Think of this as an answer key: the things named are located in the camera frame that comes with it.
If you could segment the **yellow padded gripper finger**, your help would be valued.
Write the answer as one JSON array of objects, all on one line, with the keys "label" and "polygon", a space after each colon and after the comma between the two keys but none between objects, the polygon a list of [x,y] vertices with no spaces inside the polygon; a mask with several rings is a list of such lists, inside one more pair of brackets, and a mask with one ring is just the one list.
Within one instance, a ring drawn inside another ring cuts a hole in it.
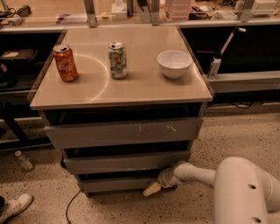
[{"label": "yellow padded gripper finger", "polygon": [[143,191],[143,195],[150,196],[153,193],[159,192],[160,190],[161,190],[161,185],[157,181],[154,181],[146,187],[146,189]]}]

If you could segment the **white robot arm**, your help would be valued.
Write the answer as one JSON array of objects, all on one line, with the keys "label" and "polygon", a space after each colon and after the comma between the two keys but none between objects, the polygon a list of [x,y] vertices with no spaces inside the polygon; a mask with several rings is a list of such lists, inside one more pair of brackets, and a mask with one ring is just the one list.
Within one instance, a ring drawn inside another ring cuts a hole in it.
[{"label": "white robot arm", "polygon": [[228,157],[215,170],[185,161],[162,170],[145,196],[197,181],[214,191],[214,224],[269,224],[268,214],[280,211],[280,181],[242,157]]}]

